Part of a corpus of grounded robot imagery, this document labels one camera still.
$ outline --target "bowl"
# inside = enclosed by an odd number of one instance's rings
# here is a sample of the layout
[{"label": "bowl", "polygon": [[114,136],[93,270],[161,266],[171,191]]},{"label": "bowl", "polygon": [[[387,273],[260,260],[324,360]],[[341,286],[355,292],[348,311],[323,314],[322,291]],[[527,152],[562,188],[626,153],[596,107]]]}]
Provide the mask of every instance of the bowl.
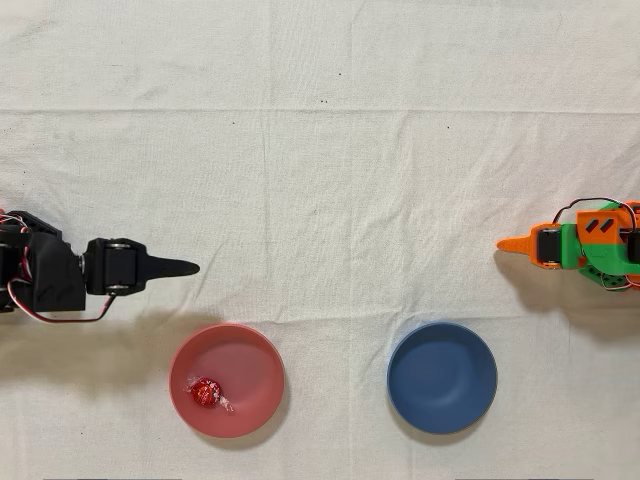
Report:
[{"label": "bowl", "polygon": [[[220,384],[233,412],[203,407],[187,391],[195,378]],[[284,366],[278,351],[260,332],[223,323],[187,338],[173,357],[169,394],[182,419],[200,433],[218,438],[253,432],[275,413],[284,392]]]},{"label": "bowl", "polygon": [[462,325],[431,322],[409,333],[387,369],[387,389],[398,414],[434,434],[463,430],[491,406],[498,371],[486,343]]}]

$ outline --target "green plastic part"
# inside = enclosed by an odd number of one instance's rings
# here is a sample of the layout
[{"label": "green plastic part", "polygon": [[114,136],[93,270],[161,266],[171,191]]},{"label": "green plastic part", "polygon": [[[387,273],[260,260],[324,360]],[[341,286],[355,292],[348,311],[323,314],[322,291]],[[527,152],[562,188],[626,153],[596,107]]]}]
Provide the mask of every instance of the green plastic part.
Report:
[{"label": "green plastic part", "polygon": [[[626,283],[624,275],[607,275],[600,272],[590,263],[587,263],[584,267],[578,270],[585,277],[593,280],[598,285],[604,284],[607,288],[621,287]],[[614,292],[624,292],[624,289],[612,290]]]},{"label": "green plastic part", "polygon": [[578,268],[582,256],[578,229],[575,223],[563,223],[560,227],[561,250],[560,264],[562,268]]},{"label": "green plastic part", "polygon": [[589,262],[601,272],[609,275],[640,274],[640,264],[627,260],[627,250],[623,243],[585,244],[582,250]]}]

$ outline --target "wire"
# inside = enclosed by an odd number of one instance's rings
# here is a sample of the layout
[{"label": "wire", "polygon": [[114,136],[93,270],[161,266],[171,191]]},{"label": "wire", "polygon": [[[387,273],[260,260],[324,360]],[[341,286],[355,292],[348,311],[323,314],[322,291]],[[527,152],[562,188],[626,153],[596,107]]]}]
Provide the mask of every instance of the wire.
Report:
[{"label": "wire", "polygon": [[631,287],[631,283],[627,283],[625,285],[621,285],[620,287],[607,287],[604,284],[604,275],[600,275],[600,281],[602,282],[602,286],[604,287],[605,290],[607,290],[608,292],[611,292],[613,290],[626,290],[627,288]]},{"label": "wire", "polygon": [[58,319],[58,318],[48,318],[48,317],[43,317],[42,315],[34,312],[29,307],[27,307],[24,303],[22,303],[20,300],[18,300],[18,298],[16,297],[15,293],[13,292],[13,286],[12,286],[13,282],[29,283],[25,279],[22,279],[22,278],[19,278],[19,277],[13,278],[13,279],[11,279],[9,281],[9,283],[7,283],[7,291],[9,292],[9,296],[11,297],[11,300],[13,300],[13,303],[15,303],[20,308],[20,310],[22,310],[24,313],[29,315],[31,318],[34,318],[36,320],[40,320],[42,322],[47,322],[47,323],[88,323],[88,322],[97,322],[98,320],[100,320],[102,317],[104,317],[106,315],[106,313],[109,311],[109,308],[111,308],[111,305],[113,304],[113,301],[116,299],[115,295],[109,295],[109,298],[107,298],[107,301],[104,302],[104,305],[100,309],[100,314],[97,317],[94,317],[94,318],[60,318],[60,319]]},{"label": "wire", "polygon": [[613,198],[608,198],[608,197],[585,197],[585,198],[578,198],[576,200],[574,200],[573,202],[571,202],[569,205],[567,205],[566,207],[562,207],[560,210],[558,210],[558,213],[556,213],[556,216],[553,217],[553,223],[558,223],[558,220],[560,220],[560,215],[562,215],[562,212],[564,210],[567,210],[571,207],[573,207],[576,203],[579,202],[586,202],[586,201],[590,201],[590,200],[605,200],[607,202],[612,202],[615,203],[617,205],[620,205],[621,207],[624,207],[627,209],[627,211],[629,212],[629,215],[631,216],[631,225],[632,225],[632,230],[636,229],[636,215],[633,212],[633,208],[631,208],[629,205],[627,205],[626,203],[623,202],[619,202],[618,200],[614,200]]},{"label": "wire", "polygon": [[18,222],[24,228],[29,228],[29,226],[24,223],[24,220],[22,220],[20,215],[7,215],[6,213],[0,213],[0,223],[10,222],[11,220]]},{"label": "wire", "polygon": [[629,282],[630,286],[640,287],[640,283],[635,283],[635,282],[632,282],[631,280],[629,280],[629,275],[625,275],[625,278],[627,279],[627,282]]}]

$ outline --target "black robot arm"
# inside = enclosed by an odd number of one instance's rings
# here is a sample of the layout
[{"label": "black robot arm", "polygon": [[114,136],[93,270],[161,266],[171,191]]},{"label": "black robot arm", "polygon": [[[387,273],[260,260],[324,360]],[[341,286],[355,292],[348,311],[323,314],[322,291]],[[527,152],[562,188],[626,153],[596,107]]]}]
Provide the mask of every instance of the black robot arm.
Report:
[{"label": "black robot arm", "polygon": [[148,280],[199,270],[191,262],[152,257],[126,238],[97,238],[75,255],[62,233],[37,217],[0,215],[0,311],[80,311],[87,293],[109,295],[108,307],[117,296],[144,290]]}]

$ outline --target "red candy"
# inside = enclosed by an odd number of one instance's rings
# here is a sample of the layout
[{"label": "red candy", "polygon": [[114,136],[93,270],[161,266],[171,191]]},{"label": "red candy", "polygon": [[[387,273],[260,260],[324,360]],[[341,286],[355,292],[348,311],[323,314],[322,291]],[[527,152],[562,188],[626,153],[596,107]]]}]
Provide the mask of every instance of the red candy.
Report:
[{"label": "red candy", "polygon": [[229,403],[229,400],[222,396],[222,389],[218,382],[214,382],[210,378],[200,377],[196,378],[189,384],[187,392],[191,393],[193,400],[203,407],[210,407],[219,403],[228,412],[233,411],[233,407]]}]

